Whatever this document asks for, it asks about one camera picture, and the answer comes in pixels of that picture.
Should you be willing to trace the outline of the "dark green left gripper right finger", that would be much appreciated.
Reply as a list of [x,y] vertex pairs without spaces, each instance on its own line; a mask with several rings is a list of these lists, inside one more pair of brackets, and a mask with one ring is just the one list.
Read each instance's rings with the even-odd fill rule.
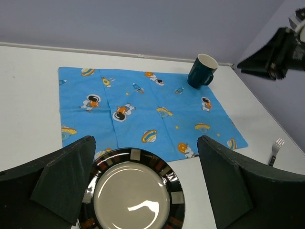
[[305,176],[270,167],[210,137],[197,148],[218,229],[303,229]]

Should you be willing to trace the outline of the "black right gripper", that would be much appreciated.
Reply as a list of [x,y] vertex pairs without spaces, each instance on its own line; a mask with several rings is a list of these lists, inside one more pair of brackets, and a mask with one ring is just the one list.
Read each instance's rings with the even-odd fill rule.
[[305,71],[305,8],[289,17],[292,29],[279,28],[270,41],[250,57],[239,62],[242,73],[276,81],[288,70]]

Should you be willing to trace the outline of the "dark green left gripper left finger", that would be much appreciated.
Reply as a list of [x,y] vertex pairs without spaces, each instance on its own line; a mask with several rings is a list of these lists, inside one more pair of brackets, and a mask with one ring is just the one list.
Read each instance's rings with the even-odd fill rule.
[[2,229],[76,225],[96,149],[94,137],[0,173]]

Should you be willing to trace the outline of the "silver fork black handle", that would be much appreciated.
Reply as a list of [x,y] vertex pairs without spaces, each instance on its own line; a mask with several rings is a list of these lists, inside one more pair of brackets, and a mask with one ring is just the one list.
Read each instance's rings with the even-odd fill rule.
[[271,156],[269,158],[269,161],[268,161],[268,166],[273,166],[274,163],[275,163],[275,160],[276,160],[276,156],[279,152],[279,150],[281,149],[281,147],[283,146],[283,144],[285,143],[285,141],[281,138],[277,139],[273,145],[272,145],[272,153],[271,153]]

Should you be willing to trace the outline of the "teal mug cream inside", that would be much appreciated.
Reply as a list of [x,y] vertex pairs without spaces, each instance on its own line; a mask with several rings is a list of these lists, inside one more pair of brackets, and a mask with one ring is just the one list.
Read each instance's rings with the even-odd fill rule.
[[208,86],[218,69],[218,62],[207,54],[199,54],[188,74],[187,82],[193,88]]

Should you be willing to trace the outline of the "black rimmed cream plate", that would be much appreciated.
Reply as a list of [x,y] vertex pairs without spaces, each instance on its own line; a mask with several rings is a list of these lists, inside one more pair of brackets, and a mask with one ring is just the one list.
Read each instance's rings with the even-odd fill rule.
[[82,229],[180,229],[185,198],[174,170],[157,155],[121,148],[96,158],[79,214]]

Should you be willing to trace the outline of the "blue space print cloth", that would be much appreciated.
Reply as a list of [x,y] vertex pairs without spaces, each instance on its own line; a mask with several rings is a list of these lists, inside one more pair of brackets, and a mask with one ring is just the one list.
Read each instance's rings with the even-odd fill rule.
[[167,162],[195,157],[203,135],[248,146],[212,90],[186,74],[60,67],[58,76],[63,146],[91,135],[96,156],[135,147]]

